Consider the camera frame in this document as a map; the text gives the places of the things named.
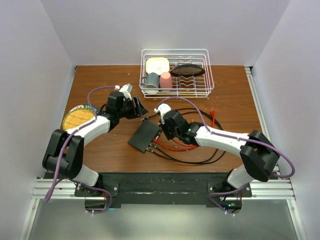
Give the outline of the black network switch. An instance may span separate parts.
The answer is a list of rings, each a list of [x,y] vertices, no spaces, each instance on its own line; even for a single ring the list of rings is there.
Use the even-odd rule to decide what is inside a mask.
[[[144,120],[129,139],[128,144],[140,152],[145,153],[160,130],[158,125],[148,120]]]

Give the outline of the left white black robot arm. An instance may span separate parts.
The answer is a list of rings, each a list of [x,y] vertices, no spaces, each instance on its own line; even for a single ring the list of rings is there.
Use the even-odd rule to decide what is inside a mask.
[[[83,164],[85,146],[113,130],[121,118],[136,119],[147,113],[148,110],[137,96],[129,97],[123,92],[110,93],[107,103],[96,117],[79,127],[67,131],[57,129],[52,133],[42,167],[86,185],[88,193],[99,196],[104,190],[104,184],[98,180],[99,174],[96,171]]]

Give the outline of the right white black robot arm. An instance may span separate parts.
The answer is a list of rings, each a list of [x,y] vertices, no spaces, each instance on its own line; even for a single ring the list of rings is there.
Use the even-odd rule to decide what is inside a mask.
[[[253,180],[267,182],[280,158],[260,131],[234,133],[199,122],[189,123],[180,112],[170,108],[156,108],[154,112],[160,115],[160,127],[168,140],[178,138],[186,145],[212,147],[241,158],[243,164],[231,170],[222,185],[227,196],[235,196],[242,186]]]

